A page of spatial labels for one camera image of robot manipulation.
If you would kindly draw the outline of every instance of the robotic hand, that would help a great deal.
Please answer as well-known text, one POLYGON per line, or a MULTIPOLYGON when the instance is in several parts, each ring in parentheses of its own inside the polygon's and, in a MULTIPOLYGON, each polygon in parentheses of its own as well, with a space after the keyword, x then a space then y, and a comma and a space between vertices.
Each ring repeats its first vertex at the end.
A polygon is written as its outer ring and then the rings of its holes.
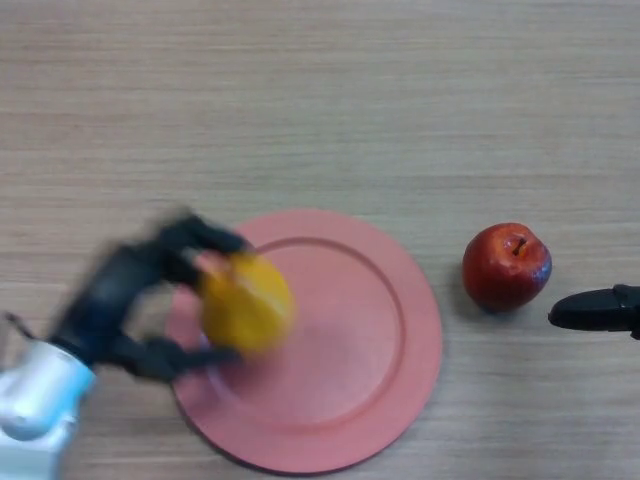
POLYGON ((640 287, 614 285, 558 301, 549 322, 560 328, 586 332, 631 332, 640 340, 640 287))
MULTIPOLYGON (((203 273, 190 253, 227 256, 248 248, 242 237, 187 212, 150 240, 112 248, 45 340, 20 328, 30 348, 16 367, 0 372, 0 480, 58 478, 78 404, 93 386, 97 366, 172 382, 193 369, 237 359, 226 349, 185 351, 163 337, 137 342, 124 327, 136 301, 154 287, 197 290, 203 273)), ((8 319, 19 325, 15 316, 8 319)))

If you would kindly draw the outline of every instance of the black object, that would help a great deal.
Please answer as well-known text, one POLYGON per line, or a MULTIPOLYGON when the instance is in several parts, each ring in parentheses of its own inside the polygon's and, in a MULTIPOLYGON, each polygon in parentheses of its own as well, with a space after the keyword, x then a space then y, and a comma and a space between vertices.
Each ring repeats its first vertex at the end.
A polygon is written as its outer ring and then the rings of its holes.
POLYGON ((560 300, 549 313, 552 325, 589 332, 631 332, 640 339, 640 287, 577 293, 560 300))
POLYGON ((198 289, 202 272, 189 258, 191 251, 230 255, 248 248, 244 238, 187 211, 161 225, 150 240, 112 248, 58 317, 47 341, 89 367, 115 365, 160 381, 229 361, 235 355, 227 350, 185 352, 175 342, 157 337, 137 343, 123 327, 136 301, 152 288, 169 283, 198 289))

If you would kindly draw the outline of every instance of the apple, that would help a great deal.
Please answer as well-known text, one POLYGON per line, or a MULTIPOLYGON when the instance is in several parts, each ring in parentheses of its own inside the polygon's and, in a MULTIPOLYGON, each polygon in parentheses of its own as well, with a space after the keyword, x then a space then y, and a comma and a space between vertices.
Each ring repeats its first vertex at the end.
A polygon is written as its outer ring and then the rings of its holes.
POLYGON ((508 312, 533 300, 551 276, 551 254, 525 225, 499 223, 478 233, 464 252, 462 279, 481 308, 508 312))

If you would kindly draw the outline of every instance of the plate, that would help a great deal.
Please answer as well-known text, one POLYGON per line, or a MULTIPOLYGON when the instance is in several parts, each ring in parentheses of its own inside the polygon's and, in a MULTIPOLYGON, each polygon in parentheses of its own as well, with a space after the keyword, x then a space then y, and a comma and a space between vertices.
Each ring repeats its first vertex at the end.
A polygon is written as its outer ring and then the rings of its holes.
MULTIPOLYGON (((284 275, 296 324, 260 361, 183 377, 183 413, 227 455, 279 473, 380 452, 421 413, 440 370, 440 316, 420 267, 387 234, 334 212, 279 212, 237 231, 284 275)), ((204 341, 199 308, 176 292, 167 333, 185 347, 204 341)))

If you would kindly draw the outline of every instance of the yellow fruit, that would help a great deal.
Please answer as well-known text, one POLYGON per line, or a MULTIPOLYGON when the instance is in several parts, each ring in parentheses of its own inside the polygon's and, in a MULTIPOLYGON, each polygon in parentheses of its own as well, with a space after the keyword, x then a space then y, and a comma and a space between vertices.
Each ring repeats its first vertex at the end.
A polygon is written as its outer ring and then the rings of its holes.
POLYGON ((263 257, 234 255, 228 270, 207 275, 202 328, 218 347, 254 355, 281 342, 293 324, 294 301, 280 272, 263 257))

